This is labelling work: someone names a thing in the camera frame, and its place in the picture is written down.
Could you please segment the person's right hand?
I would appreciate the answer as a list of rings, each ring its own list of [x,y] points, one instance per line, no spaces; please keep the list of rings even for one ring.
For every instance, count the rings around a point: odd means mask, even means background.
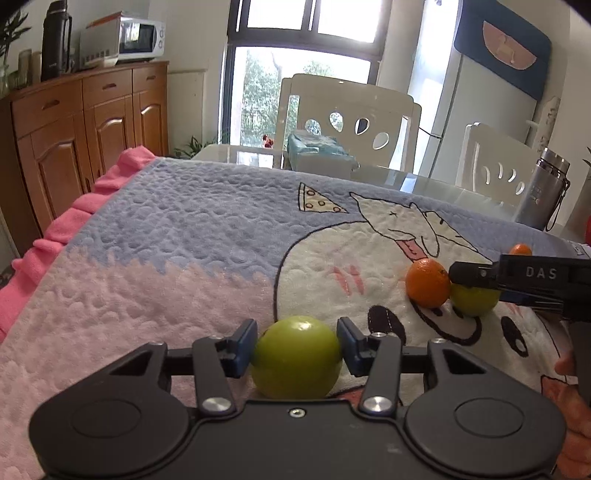
[[[558,379],[543,376],[542,394],[562,412],[567,433],[557,460],[561,474],[569,479],[585,479],[590,476],[591,411],[578,392],[578,387]]]

